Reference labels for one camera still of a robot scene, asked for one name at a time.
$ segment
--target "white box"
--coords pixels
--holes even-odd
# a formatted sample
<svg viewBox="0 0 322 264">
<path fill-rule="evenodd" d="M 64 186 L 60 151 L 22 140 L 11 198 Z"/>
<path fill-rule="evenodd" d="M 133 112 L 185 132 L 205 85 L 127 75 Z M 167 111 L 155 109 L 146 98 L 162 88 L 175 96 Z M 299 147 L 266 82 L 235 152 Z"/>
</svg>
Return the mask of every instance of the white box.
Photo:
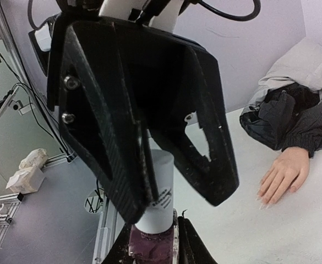
<svg viewBox="0 0 322 264">
<path fill-rule="evenodd" d="M 7 189 L 11 189 L 13 193 L 35 193 L 44 179 L 44 173 L 37 167 L 21 169 L 9 179 Z"/>
</svg>

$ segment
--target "black cable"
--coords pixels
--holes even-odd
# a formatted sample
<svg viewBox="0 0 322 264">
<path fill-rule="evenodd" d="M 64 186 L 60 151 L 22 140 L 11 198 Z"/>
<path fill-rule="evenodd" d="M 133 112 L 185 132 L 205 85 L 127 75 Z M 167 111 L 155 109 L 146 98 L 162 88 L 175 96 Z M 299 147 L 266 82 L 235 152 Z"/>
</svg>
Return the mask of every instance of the black cable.
<svg viewBox="0 0 322 264">
<path fill-rule="evenodd" d="M 87 203 L 89 204 L 89 206 L 90 206 L 89 213 L 95 213 L 95 210 L 94 210 L 94 208 L 92 207 L 92 204 L 91 204 L 91 202 L 90 202 L 89 198 L 87 198 L 87 199 L 86 199 L 86 202 L 87 202 Z"/>
<path fill-rule="evenodd" d="M 45 25 L 50 18 L 47 18 L 45 21 L 43 21 L 43 23 L 40 25 L 40 26 L 36 26 L 35 22 L 34 22 L 34 19 L 32 17 L 32 5 L 34 3 L 34 0 L 29 0 L 29 3 L 28 3 L 28 20 L 29 20 L 29 23 L 30 23 L 30 26 L 32 27 L 33 30 L 39 30 L 40 28 L 43 27 L 43 25 Z"/>
<path fill-rule="evenodd" d="M 206 8 L 207 10 L 209 10 L 209 11 L 211 11 L 211 12 L 215 13 L 216 15 L 219 15 L 223 18 L 234 20 L 234 21 L 244 22 L 244 21 L 249 21 L 249 20 L 256 18 L 261 11 L 261 1 L 260 0 L 253 0 L 253 2 L 255 5 L 254 11 L 251 14 L 245 15 L 245 16 L 236 16 L 236 15 L 230 15 L 230 14 L 224 13 L 224 12 L 219 11 L 218 9 L 212 7 L 211 5 L 205 3 L 202 0 L 199 2 L 199 4 L 201 6 L 203 6 L 204 8 Z"/>
<path fill-rule="evenodd" d="M 3 61 L 4 61 L 4 63 L 6 64 L 6 66 L 8 67 L 8 69 L 14 74 L 14 76 L 18 79 L 18 83 L 16 83 L 15 85 L 18 85 L 18 86 L 21 86 L 24 90 L 25 90 L 25 92 L 28 94 L 28 92 L 26 91 L 26 89 L 25 89 L 25 87 L 27 88 L 27 89 L 29 89 L 31 92 L 32 92 L 32 94 L 34 95 L 34 99 L 35 99 L 35 101 L 36 101 L 36 107 L 39 109 L 39 111 L 41 112 L 41 113 L 43 113 L 43 109 L 42 109 L 42 107 L 41 107 L 41 105 L 40 105 L 40 103 L 39 103 L 39 101 L 44 105 L 44 103 L 43 103 L 43 101 L 38 97 L 38 95 L 36 94 L 36 92 L 35 92 L 35 90 L 32 88 L 32 87 L 29 87 L 27 84 L 25 84 L 25 83 L 23 83 L 22 81 L 21 81 L 21 79 L 20 79 L 20 77 L 19 77 L 19 75 L 13 70 L 13 68 L 8 64 L 8 62 L 6 61 L 6 59 L 4 59 L 4 57 L 3 57 L 3 55 L 0 53 L 0 57 L 3 59 Z M 30 98 L 30 96 L 29 96 L 29 101 L 30 101 L 30 107 L 31 107 L 31 110 L 32 110 L 32 106 L 31 106 L 31 98 Z M 38 122 L 38 120 L 37 120 L 37 118 L 36 118 L 36 115 L 35 115 L 35 113 L 34 113 L 34 111 L 32 111 L 32 114 L 34 115 L 34 118 L 35 118 L 35 120 L 36 120 L 36 122 L 37 122 L 37 124 L 38 124 L 38 126 L 40 127 L 40 128 L 42 128 L 48 135 L 50 135 L 51 137 L 53 137 L 52 136 L 52 134 L 51 133 L 49 133 L 39 122 Z M 50 116 L 51 116 L 51 118 L 58 124 L 58 126 L 59 126 L 59 122 L 58 121 L 56 121 L 55 120 L 55 118 L 50 114 L 50 113 L 48 113 Z M 42 115 L 43 116 L 43 118 L 44 118 L 44 120 L 46 121 L 46 123 L 47 123 L 47 125 L 48 125 L 48 127 L 49 127 L 49 129 L 53 132 L 53 134 L 55 135 L 55 137 L 56 138 L 58 138 L 58 136 L 57 136 L 57 134 L 54 132 L 54 130 L 53 130 L 53 128 L 52 128 L 52 126 L 51 126 L 51 124 L 49 123 L 49 121 L 48 121 L 48 119 L 47 119 L 47 117 L 43 114 Z M 61 138 L 61 145 L 62 145 L 62 147 L 63 147 L 63 150 L 66 152 L 66 153 L 68 153 L 69 151 L 68 151 L 68 147 L 66 146 L 66 144 L 64 143 L 64 140 L 63 140 L 63 138 L 62 138 L 62 136 L 61 136 L 61 134 L 59 133 L 59 137 Z"/>
<path fill-rule="evenodd" d="M 40 98 L 35 94 L 35 91 L 34 91 L 32 88 L 30 88 L 27 84 L 25 84 L 25 83 L 23 83 L 23 82 L 18 82 L 18 83 L 16 83 L 16 84 L 13 86 L 13 88 L 12 88 L 12 89 L 14 89 L 14 88 L 15 88 L 15 86 L 19 86 L 19 87 L 23 88 L 23 89 L 24 89 L 24 91 L 25 91 L 25 92 L 27 93 L 27 95 L 29 96 L 29 93 L 28 93 L 28 92 L 26 91 L 26 89 L 25 89 L 25 87 L 26 87 L 27 89 L 29 89 L 29 90 L 34 94 L 34 96 L 35 96 L 36 100 L 39 100 L 39 101 L 43 104 L 42 99 L 40 99 Z M 29 96 L 29 103 L 30 103 L 30 108 L 31 108 L 32 114 L 34 115 L 34 118 L 35 118 L 35 120 L 36 120 L 37 124 L 38 124 L 38 125 L 39 125 L 43 130 L 45 130 L 46 132 L 48 132 L 46 129 L 44 129 L 44 128 L 41 126 L 41 124 L 39 124 L 39 123 L 38 123 L 37 118 L 36 118 L 35 113 L 34 113 L 34 110 L 33 110 L 32 105 L 31 105 L 31 99 L 30 99 L 30 96 Z M 48 114 L 50 115 L 50 117 L 52 118 L 52 120 L 53 120 L 53 121 L 55 121 L 55 122 L 57 123 L 57 125 L 59 126 L 59 122 L 58 122 L 58 121 L 56 121 L 56 119 L 54 118 L 54 116 L 53 116 L 53 115 L 51 115 L 50 113 L 48 113 Z M 64 151 L 68 153 L 68 147 L 67 147 L 67 146 L 66 146 L 66 144 L 64 143 L 64 140 L 63 140 L 63 138 L 62 138 L 62 135 L 61 135 L 61 134 L 59 134 L 59 137 L 61 138 L 61 143 L 62 143 L 62 147 L 64 148 Z"/>
<path fill-rule="evenodd" d="M 97 185 L 97 190 L 95 191 L 100 199 L 100 202 L 103 202 L 103 198 L 101 197 L 101 193 L 100 193 L 100 185 L 99 185 L 99 180 L 96 179 L 96 185 Z"/>
<path fill-rule="evenodd" d="M 40 123 L 39 123 L 39 121 L 37 120 L 37 117 L 36 117 L 36 115 L 35 115 L 35 112 L 34 112 L 34 109 L 32 108 L 32 103 L 31 103 L 31 98 L 30 98 L 30 95 L 29 95 L 29 93 L 26 91 L 26 89 L 23 87 L 23 86 L 20 86 L 20 85 L 18 85 L 18 84 L 15 84 L 14 86 L 13 86 L 13 88 L 12 88 L 12 90 L 16 87 L 16 86 L 19 86 L 19 87 L 21 87 L 21 88 L 23 88 L 24 89 L 24 91 L 26 92 L 26 94 L 28 95 L 28 98 L 29 98 L 29 104 L 30 104 L 30 108 L 31 108 L 31 111 L 32 111 L 32 115 L 34 116 L 34 118 L 35 118 L 35 121 L 36 121 L 36 123 L 37 123 L 37 125 L 43 130 L 43 131 L 45 131 L 51 138 L 53 138 L 54 139 L 54 136 L 52 136 L 52 134 L 50 133 L 50 132 L 48 132 L 47 131 L 47 129 L 45 129 Z"/>
<path fill-rule="evenodd" d="M 6 59 L 4 59 L 3 55 L 0 52 L 0 57 L 1 59 L 4 61 L 4 63 L 6 64 L 6 66 L 8 67 L 8 69 L 14 74 L 14 76 L 18 79 L 19 82 L 21 82 L 19 75 L 12 69 L 12 67 L 10 67 L 10 65 L 7 63 Z"/>
</svg>

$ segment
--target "gray jacket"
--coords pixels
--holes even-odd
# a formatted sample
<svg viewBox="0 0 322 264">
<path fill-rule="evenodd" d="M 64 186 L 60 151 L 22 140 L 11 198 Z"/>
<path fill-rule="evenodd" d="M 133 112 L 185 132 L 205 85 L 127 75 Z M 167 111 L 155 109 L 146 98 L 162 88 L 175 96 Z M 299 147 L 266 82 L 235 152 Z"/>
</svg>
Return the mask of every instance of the gray jacket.
<svg viewBox="0 0 322 264">
<path fill-rule="evenodd" d="M 259 81 L 240 117 L 253 138 L 274 150 L 322 149 L 322 47 L 304 38 Z"/>
</svg>

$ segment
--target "white table surface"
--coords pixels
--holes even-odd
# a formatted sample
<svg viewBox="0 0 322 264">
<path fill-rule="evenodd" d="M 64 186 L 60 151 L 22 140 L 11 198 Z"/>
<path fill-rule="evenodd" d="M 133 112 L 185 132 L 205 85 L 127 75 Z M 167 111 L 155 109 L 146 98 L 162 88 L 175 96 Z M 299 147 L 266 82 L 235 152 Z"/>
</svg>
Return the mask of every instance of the white table surface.
<svg viewBox="0 0 322 264">
<path fill-rule="evenodd" d="M 176 172 L 174 206 L 195 226 L 219 264 L 322 264 L 322 151 L 311 160 L 310 175 L 295 194 L 260 210 L 259 182 L 279 155 L 250 138 L 239 124 L 241 111 L 227 115 L 240 178 L 238 190 L 212 207 Z M 197 125 L 187 134 L 206 153 Z"/>
</svg>

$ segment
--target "screw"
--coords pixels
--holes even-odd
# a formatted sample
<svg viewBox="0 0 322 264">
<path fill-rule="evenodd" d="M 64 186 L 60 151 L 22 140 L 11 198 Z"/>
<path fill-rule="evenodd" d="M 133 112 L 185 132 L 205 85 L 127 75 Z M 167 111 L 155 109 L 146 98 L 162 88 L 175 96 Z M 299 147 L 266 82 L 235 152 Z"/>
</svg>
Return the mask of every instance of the screw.
<svg viewBox="0 0 322 264">
<path fill-rule="evenodd" d="M 75 90 L 77 88 L 80 87 L 81 82 L 78 78 L 68 75 L 65 79 L 64 79 L 64 84 L 66 86 L 66 88 L 68 90 Z"/>
<path fill-rule="evenodd" d="M 63 113 L 62 120 L 67 125 L 72 124 L 75 121 L 75 115 L 69 114 L 69 113 Z"/>
</svg>

